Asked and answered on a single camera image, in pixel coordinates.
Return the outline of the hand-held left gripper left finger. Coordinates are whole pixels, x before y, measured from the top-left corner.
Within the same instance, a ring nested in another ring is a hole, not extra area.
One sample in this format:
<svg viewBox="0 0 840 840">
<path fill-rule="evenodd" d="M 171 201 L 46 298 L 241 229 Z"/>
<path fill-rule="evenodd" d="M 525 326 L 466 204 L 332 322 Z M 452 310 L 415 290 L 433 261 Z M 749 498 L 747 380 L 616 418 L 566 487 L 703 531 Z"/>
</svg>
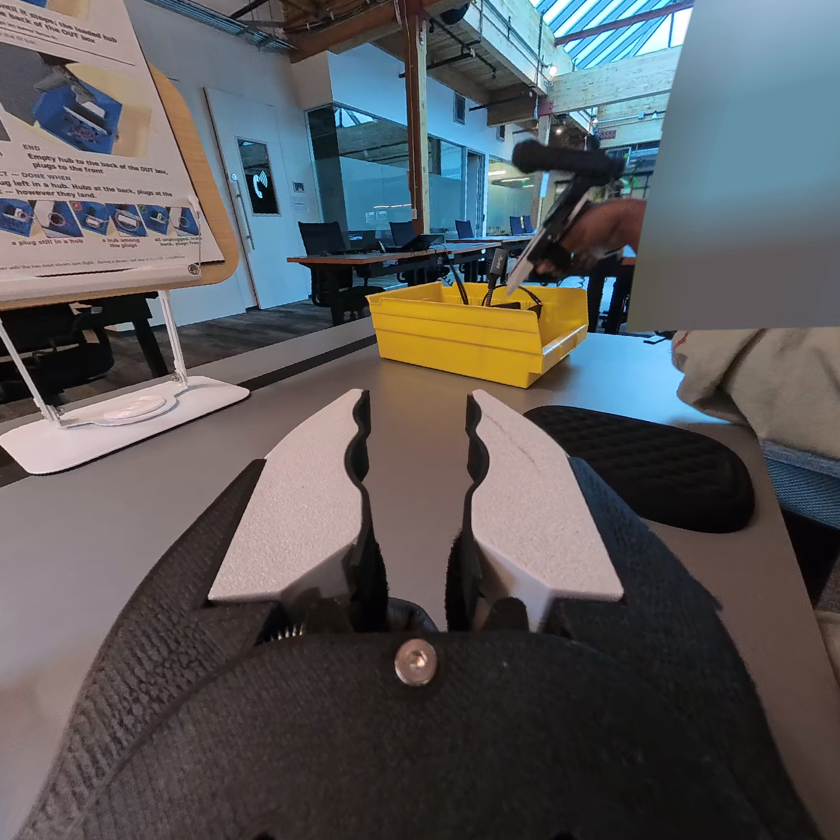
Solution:
<svg viewBox="0 0 840 840">
<path fill-rule="evenodd" d="M 388 585 L 364 487 L 370 433 L 370 394 L 353 388 L 281 439 L 260 463 L 210 603 L 271 604 L 284 631 L 328 603 L 357 632 L 385 627 Z"/>
</svg>

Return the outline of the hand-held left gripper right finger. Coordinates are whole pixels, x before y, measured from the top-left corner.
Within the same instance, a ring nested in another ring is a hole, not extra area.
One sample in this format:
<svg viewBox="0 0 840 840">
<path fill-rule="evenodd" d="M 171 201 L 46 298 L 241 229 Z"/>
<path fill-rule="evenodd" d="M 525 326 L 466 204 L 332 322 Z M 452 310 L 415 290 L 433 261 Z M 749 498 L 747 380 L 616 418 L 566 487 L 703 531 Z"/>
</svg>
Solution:
<svg viewBox="0 0 840 840">
<path fill-rule="evenodd" d="M 573 459 L 534 422 L 476 390 L 461 530 L 450 553 L 445 613 L 451 632 L 546 626 L 557 601 L 620 603 L 625 595 Z"/>
</svg>

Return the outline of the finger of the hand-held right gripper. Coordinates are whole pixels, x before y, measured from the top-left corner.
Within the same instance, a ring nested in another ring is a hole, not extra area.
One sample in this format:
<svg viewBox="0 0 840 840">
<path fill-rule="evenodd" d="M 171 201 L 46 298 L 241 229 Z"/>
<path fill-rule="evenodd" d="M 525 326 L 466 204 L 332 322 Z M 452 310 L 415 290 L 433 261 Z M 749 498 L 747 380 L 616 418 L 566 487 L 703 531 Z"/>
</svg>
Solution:
<svg viewBox="0 0 840 840">
<path fill-rule="evenodd" d="M 562 239 L 590 208 L 592 203 L 588 195 L 592 188 L 591 185 L 569 185 L 552 207 L 509 272 L 506 282 L 509 297 L 535 274 L 544 261 L 549 261 L 556 272 L 571 267 L 572 255 L 562 246 Z"/>
</svg>

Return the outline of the yellow plastic bin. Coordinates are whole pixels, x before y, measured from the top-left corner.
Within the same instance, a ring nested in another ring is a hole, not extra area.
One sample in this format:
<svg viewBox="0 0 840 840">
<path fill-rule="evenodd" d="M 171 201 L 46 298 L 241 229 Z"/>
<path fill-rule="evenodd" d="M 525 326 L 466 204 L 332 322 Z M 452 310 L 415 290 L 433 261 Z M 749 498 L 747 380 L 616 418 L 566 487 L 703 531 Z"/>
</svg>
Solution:
<svg viewBox="0 0 840 840">
<path fill-rule="evenodd" d="M 529 388 L 586 338 L 582 288 L 441 281 L 369 296 L 380 356 Z"/>
</svg>

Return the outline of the person's right hand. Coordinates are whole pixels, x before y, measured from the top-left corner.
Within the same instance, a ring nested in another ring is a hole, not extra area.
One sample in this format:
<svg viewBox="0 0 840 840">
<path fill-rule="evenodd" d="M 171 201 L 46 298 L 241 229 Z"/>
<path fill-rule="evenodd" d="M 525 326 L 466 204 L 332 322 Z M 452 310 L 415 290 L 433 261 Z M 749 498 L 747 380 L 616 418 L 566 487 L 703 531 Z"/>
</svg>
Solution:
<svg viewBox="0 0 840 840">
<path fill-rule="evenodd" d="M 626 247 L 636 253 L 647 204 L 644 199 L 617 198 L 595 204 L 578 217 L 562 239 L 573 265 L 588 270 L 608 254 Z"/>
</svg>

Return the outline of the black wrist rest pad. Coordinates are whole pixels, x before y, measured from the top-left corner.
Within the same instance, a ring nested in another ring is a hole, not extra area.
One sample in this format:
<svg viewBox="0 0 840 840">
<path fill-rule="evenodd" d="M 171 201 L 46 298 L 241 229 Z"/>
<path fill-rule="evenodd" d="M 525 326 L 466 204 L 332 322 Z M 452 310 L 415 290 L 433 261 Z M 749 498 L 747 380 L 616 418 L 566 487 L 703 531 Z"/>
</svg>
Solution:
<svg viewBox="0 0 840 840">
<path fill-rule="evenodd" d="M 586 462 L 640 518 L 673 528 L 731 533 L 755 511 L 750 473 L 704 434 L 572 406 L 524 416 L 570 457 Z"/>
</svg>

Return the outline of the wooden pillar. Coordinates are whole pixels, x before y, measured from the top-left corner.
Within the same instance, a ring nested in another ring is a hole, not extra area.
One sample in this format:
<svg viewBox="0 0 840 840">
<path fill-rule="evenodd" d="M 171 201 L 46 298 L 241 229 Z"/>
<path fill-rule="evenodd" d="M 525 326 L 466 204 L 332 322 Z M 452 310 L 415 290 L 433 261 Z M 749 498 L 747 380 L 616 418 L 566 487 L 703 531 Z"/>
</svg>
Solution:
<svg viewBox="0 0 840 840">
<path fill-rule="evenodd" d="M 408 144 L 408 184 L 416 235 L 429 233 L 427 137 L 427 20 L 420 1 L 397 4 L 402 24 Z"/>
</svg>

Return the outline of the wooden top office desk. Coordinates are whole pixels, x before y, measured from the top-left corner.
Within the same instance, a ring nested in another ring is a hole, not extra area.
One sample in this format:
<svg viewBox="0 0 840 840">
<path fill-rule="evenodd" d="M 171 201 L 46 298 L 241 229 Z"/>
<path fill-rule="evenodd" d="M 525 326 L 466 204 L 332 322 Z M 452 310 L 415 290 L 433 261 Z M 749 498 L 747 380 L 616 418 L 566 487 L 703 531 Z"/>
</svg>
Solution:
<svg viewBox="0 0 840 840">
<path fill-rule="evenodd" d="M 360 252 L 346 255 L 306 255 L 289 257 L 287 262 L 309 269 L 311 301 L 330 311 L 332 325 L 340 326 L 349 314 L 360 319 L 368 308 L 368 298 L 381 293 L 375 281 L 401 277 L 408 287 L 444 280 L 464 268 L 467 281 L 478 277 L 478 264 L 490 258 L 497 241 L 456 241 L 432 245 L 419 251 Z"/>
</svg>

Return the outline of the person's beige sweatshirt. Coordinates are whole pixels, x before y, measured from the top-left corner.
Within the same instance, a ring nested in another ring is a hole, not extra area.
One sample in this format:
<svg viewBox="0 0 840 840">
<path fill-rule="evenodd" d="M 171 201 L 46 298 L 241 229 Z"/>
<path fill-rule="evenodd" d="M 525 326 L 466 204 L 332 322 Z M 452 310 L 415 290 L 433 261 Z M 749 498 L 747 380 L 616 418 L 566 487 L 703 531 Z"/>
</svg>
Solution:
<svg viewBox="0 0 840 840">
<path fill-rule="evenodd" d="M 756 437 L 839 457 L 839 328 L 680 330 L 678 398 Z"/>
</svg>

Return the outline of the person's blue jeans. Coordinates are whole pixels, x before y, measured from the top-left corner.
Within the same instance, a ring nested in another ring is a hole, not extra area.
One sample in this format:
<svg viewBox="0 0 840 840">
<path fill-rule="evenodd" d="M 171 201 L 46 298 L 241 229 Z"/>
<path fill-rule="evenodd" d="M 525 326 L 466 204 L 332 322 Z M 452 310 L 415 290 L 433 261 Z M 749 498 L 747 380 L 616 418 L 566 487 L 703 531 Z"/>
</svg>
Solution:
<svg viewBox="0 0 840 840">
<path fill-rule="evenodd" d="M 760 440 L 782 509 L 839 530 L 839 461 Z"/>
</svg>

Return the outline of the white door with window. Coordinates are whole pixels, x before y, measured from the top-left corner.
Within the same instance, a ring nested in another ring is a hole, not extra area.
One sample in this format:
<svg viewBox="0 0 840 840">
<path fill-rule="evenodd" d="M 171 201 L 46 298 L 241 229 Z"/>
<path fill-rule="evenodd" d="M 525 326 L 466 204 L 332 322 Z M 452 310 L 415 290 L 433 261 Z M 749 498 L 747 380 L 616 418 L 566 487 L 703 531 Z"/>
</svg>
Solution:
<svg viewBox="0 0 840 840">
<path fill-rule="evenodd" d="M 304 301 L 310 270 L 299 223 L 317 220 L 312 189 L 286 152 L 276 109 L 212 87 L 203 90 L 241 251 L 246 300 L 261 309 Z"/>
</svg>

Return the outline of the white instruction sign stand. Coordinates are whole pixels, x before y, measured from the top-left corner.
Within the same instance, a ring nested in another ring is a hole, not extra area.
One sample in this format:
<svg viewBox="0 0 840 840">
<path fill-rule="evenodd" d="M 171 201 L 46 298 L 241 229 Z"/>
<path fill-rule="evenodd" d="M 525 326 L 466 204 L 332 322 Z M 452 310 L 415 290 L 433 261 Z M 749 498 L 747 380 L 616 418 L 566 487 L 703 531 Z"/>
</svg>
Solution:
<svg viewBox="0 0 840 840">
<path fill-rule="evenodd" d="M 124 2 L 1 2 L 2 283 L 223 259 Z"/>
</svg>

